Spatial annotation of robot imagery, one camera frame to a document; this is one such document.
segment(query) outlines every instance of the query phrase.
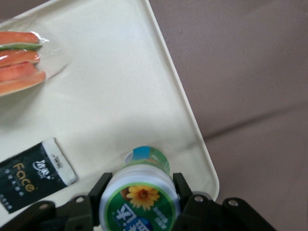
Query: sunflower image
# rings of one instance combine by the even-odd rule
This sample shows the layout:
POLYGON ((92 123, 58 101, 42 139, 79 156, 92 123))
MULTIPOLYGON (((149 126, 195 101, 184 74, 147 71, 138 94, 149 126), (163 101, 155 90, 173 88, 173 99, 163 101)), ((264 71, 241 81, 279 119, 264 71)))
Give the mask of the sunflower image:
POLYGON ((130 186, 128 191, 126 197, 131 199, 130 203, 133 204, 133 207, 140 208, 142 206, 144 211, 150 210, 154 202, 158 201, 160 197, 158 190, 145 185, 130 186))

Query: bottle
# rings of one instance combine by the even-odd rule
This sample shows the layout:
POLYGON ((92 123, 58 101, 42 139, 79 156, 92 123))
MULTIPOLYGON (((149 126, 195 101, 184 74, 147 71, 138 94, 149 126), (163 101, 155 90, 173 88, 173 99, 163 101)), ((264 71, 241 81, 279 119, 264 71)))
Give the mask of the bottle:
POLYGON ((99 208, 106 231, 168 231, 179 214, 168 160, 149 146, 126 156, 102 194, 99 208))

